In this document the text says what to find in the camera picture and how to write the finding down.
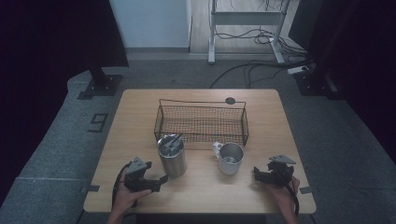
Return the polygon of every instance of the cup handle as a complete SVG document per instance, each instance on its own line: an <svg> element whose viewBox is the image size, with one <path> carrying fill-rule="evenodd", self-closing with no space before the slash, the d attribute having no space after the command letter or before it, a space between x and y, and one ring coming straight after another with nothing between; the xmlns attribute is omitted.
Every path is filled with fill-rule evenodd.
<svg viewBox="0 0 396 224"><path fill-rule="evenodd" d="M215 153L216 157L219 158L220 156L220 149L222 148L223 144L220 142L215 142L213 144L213 152Z"/></svg>

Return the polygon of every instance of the human hand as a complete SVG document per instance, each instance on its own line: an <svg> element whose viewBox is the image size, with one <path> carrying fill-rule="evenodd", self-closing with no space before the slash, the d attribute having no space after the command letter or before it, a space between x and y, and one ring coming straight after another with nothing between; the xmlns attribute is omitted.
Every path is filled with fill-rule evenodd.
<svg viewBox="0 0 396 224"><path fill-rule="evenodd" d="M128 212L134 202L137 199L145 197L152 192L151 189L145 189L138 192L131 192L128 190L124 185L125 173L126 170L124 170L121 174L116 199L114 201L113 208L111 209L107 224L121 223L125 213Z"/></svg>
<svg viewBox="0 0 396 224"><path fill-rule="evenodd" d="M297 194L298 187L300 186L300 180L292 176L289 186L294 190L294 193ZM282 217L285 219L285 222L287 224L298 223L298 218L294 214L294 200L289 191L285 187L279 188L270 184L264 184L264 187L271 193L276 207L279 209Z"/></svg>

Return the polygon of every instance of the stainless steel cup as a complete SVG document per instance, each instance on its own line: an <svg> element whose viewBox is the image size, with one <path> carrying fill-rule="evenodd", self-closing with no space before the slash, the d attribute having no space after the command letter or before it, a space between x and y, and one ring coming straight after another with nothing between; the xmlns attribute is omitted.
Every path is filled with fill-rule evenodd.
<svg viewBox="0 0 396 224"><path fill-rule="evenodd" d="M158 141L158 154L165 173L176 178L183 175L187 170L184 143L178 135L165 135Z"/></svg>
<svg viewBox="0 0 396 224"><path fill-rule="evenodd" d="M244 149L236 143L215 142L213 151L219 159L219 169L226 175L234 175L244 159Z"/></svg>

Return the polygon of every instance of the power strip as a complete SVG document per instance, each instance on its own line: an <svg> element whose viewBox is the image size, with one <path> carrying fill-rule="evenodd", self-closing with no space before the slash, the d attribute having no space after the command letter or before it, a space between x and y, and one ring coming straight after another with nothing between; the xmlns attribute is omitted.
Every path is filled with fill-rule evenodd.
<svg viewBox="0 0 396 224"><path fill-rule="evenodd" d="M294 75L298 73L309 73L309 68L307 66L295 67L288 69L289 75Z"/></svg>

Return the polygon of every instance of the wire basket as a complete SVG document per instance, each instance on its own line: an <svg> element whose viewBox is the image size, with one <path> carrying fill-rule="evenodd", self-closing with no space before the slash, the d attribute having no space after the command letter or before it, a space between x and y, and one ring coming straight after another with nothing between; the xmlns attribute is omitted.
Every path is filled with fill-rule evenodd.
<svg viewBox="0 0 396 224"><path fill-rule="evenodd" d="M154 135L183 133L184 142L248 141L246 102L187 102L160 99Z"/></svg>

